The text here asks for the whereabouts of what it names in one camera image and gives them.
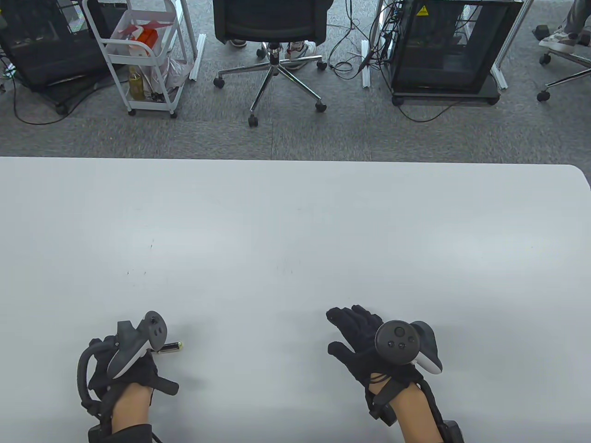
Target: forearm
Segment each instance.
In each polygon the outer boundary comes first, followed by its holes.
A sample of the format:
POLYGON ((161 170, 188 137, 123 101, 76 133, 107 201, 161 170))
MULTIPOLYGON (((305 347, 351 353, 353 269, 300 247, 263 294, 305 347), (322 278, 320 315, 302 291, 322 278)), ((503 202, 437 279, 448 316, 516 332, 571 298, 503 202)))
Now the forearm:
POLYGON ((152 388, 137 383, 129 385, 113 409, 111 432, 149 423, 151 397, 152 388))
MULTIPOLYGON (((374 378, 379 376, 380 374, 372 374, 374 378)), ((388 380, 371 384, 369 390, 377 394, 387 382, 388 380)), ((427 397, 417 385, 411 383, 408 388, 390 401, 390 406, 396 413, 405 443, 443 442, 429 408, 427 397)))

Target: gray carpet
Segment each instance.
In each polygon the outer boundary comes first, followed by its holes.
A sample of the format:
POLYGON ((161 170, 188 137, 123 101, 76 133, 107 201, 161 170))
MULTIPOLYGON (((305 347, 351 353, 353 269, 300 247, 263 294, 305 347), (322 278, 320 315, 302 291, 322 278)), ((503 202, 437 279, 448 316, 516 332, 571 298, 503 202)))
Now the gray carpet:
MULTIPOLYGON (((547 103, 535 98, 543 83, 580 70, 558 57, 541 67, 542 50, 530 31, 539 23, 556 26, 569 6, 534 3, 502 67, 509 89, 494 107, 457 106, 433 122, 413 123, 392 106, 379 72, 372 73, 372 88, 363 90, 359 78, 347 82, 328 70, 305 66, 297 75, 323 96, 326 113, 316 113, 313 100, 275 77, 258 109, 259 127, 251 129, 248 108, 264 74, 229 76, 222 90, 212 79, 222 67, 256 63, 256 44, 242 50, 222 45, 215 40, 211 3, 190 0, 195 31, 206 33, 207 42, 199 78, 185 88, 177 120, 157 112, 129 117, 112 87, 96 93, 63 122, 29 126, 13 117, 12 95, 6 93, 0 97, 0 155, 560 163, 579 167, 591 179, 591 79, 556 87, 547 103)), ((374 8, 373 2, 353 2, 362 27, 371 23, 374 8)), ((329 22, 348 23, 344 0, 335 0, 329 22)), ((319 53, 327 55, 343 33, 329 26, 319 53)), ((359 33, 352 34, 355 44, 360 40, 359 33)), ((353 43, 345 43, 336 60, 356 51, 353 43)), ((577 51, 590 52, 580 46, 577 51)), ((56 118, 23 88, 18 89, 18 108, 28 120, 56 118)), ((441 107, 404 109, 421 119, 441 107)))

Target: white sneaker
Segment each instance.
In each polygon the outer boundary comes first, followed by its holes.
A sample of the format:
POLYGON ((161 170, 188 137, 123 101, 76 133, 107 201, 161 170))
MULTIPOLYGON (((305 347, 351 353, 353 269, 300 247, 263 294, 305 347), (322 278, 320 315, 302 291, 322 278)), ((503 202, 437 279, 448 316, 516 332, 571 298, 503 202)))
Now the white sneaker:
POLYGON ((577 35, 567 34, 563 31, 562 27, 558 28, 554 34, 540 40, 540 46, 565 54, 572 54, 574 52, 574 45, 576 44, 577 35))
MULTIPOLYGON (((298 41, 295 43, 289 43, 287 46, 287 58, 289 60, 296 60, 301 57, 311 57, 316 54, 316 43, 313 41, 298 41)), ((304 66, 307 61, 301 63, 293 63, 291 65, 285 65, 286 69, 290 71, 296 71, 304 66)))

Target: pant leg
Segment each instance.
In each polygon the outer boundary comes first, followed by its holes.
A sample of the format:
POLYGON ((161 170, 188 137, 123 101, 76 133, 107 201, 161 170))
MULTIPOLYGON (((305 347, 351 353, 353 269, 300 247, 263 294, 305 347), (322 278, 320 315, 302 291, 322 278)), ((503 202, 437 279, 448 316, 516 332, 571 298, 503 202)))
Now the pant leg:
POLYGON ((574 0, 563 24, 564 32, 567 34, 580 34, 590 15, 591 0, 574 0))

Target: chrome chair base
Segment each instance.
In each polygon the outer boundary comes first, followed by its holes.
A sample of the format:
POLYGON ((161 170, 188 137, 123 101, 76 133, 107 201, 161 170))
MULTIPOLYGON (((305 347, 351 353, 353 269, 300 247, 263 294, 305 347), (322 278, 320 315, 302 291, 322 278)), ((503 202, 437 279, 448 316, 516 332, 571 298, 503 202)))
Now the chrome chair base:
POLYGON ((584 77, 591 76, 591 60, 589 60, 588 58, 577 56, 575 54, 565 54, 558 51, 554 51, 552 49, 547 49, 547 52, 540 57, 540 64, 542 66, 550 63, 550 60, 552 60, 550 54, 559 56, 561 58, 565 58, 566 60, 572 61, 573 63, 581 65, 587 69, 581 72, 577 72, 576 74, 569 75, 563 79, 556 80, 555 82, 546 83, 544 85, 544 88, 540 92, 538 92, 537 99, 539 102, 545 102, 550 98, 550 92, 548 92, 549 88, 558 86, 560 84, 572 82, 576 79, 582 79, 584 77))
POLYGON ((239 66, 236 68, 230 69, 223 69, 217 72, 217 77, 213 79, 213 84, 218 88, 223 88, 225 81, 223 77, 228 74, 239 74, 244 72, 257 72, 257 71, 267 71, 265 75, 265 79, 263 79, 262 85, 256 94, 255 100, 252 102, 251 106, 251 115, 248 118, 248 125, 250 127, 258 126, 258 118, 254 115, 255 109, 259 102, 261 101, 261 97, 267 86, 271 82, 271 79, 274 76, 281 74, 285 78, 289 79, 292 83, 298 86, 301 90, 306 92, 309 96, 311 96, 314 100, 316 100, 316 110, 318 112, 324 112, 326 110, 326 105, 322 103, 322 98, 312 91, 304 82, 298 79, 295 75, 293 75, 286 67, 293 64, 299 63, 306 63, 309 61, 315 61, 316 67, 323 71, 326 69, 327 64, 322 61, 322 56, 310 56, 310 57, 301 57, 296 60, 288 60, 288 59, 279 59, 279 53, 281 51, 281 46, 279 49, 277 48, 269 48, 265 43, 261 44, 261 49, 259 49, 256 53, 261 58, 261 55, 267 58, 267 61, 264 63, 257 63, 252 66, 239 66))

